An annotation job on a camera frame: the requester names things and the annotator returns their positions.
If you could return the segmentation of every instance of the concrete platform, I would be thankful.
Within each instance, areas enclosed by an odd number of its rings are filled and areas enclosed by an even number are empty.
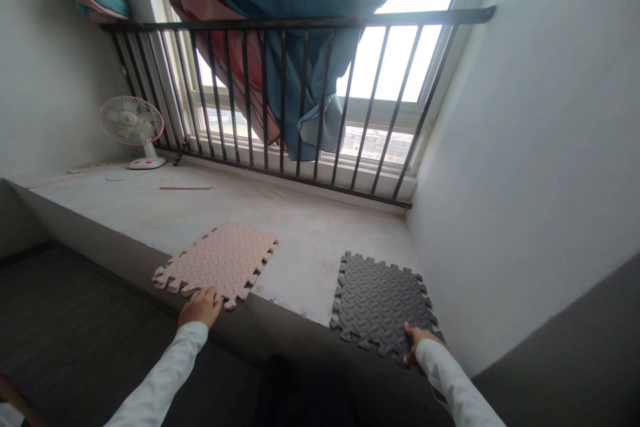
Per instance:
[[[92,175],[77,174],[94,172]],[[68,181],[27,189],[46,180]],[[181,309],[156,290],[155,269],[223,222],[273,232],[280,241],[247,299],[217,320],[222,336],[259,358],[282,354],[303,368],[338,371],[371,407],[370,421],[445,425],[426,378],[340,340],[328,328],[342,254],[350,250],[421,273],[402,215],[351,205],[286,186],[184,163],[127,171],[125,164],[73,168],[10,179],[52,237],[125,281]],[[210,190],[164,190],[211,185]]]
[[[186,162],[146,171],[126,170],[125,165],[70,169],[98,173],[30,192],[168,256],[180,254],[223,222],[272,232],[280,246],[251,294],[324,326],[329,325],[345,251],[420,272],[400,215]],[[78,174],[28,175],[13,181],[27,187],[65,175]],[[160,189],[168,185],[212,188]],[[138,286],[148,290],[150,279]]]

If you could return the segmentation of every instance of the foam mat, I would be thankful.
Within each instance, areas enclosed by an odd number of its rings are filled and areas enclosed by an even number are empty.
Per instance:
[[[365,350],[371,343],[377,344],[378,355],[396,354],[400,365],[411,349],[404,331],[404,322],[411,327],[430,330],[441,340],[444,337],[433,326],[438,320],[431,312],[431,300],[422,277],[411,269],[400,268],[361,254],[346,252],[342,257],[336,300],[332,318],[332,330],[340,329],[340,338],[351,341],[351,335],[359,337],[358,346]]]
[[[244,300],[264,264],[278,244],[277,238],[235,224],[223,224],[204,235],[166,267],[159,267],[152,282],[157,289],[189,297],[200,289],[215,287],[216,300],[227,300],[225,309],[235,308],[237,298]]]

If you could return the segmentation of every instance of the electric fan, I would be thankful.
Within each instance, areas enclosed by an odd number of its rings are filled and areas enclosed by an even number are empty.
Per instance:
[[[116,97],[100,109],[102,130],[115,141],[125,145],[142,145],[145,156],[129,164],[130,169],[154,169],[167,160],[158,157],[153,142],[160,138],[165,122],[160,112],[138,97]]]

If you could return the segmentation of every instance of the white wall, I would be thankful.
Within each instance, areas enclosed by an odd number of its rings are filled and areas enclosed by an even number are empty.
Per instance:
[[[108,34],[71,0],[0,0],[0,177],[122,156],[97,112],[127,94]],[[44,238],[0,191],[0,257]]]
[[[640,247],[640,0],[485,4],[407,217],[472,375]]]

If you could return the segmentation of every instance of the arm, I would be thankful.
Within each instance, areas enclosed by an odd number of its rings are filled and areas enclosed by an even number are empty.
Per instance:
[[[500,417],[438,337],[426,330],[411,329],[406,322],[405,331],[413,338],[413,348],[405,358],[406,363],[420,364],[433,388],[446,399],[457,427],[504,427]]]
[[[207,341],[209,329],[220,312],[215,289],[197,292],[183,308],[171,345],[105,427],[160,426],[174,395],[193,369],[195,357]]]

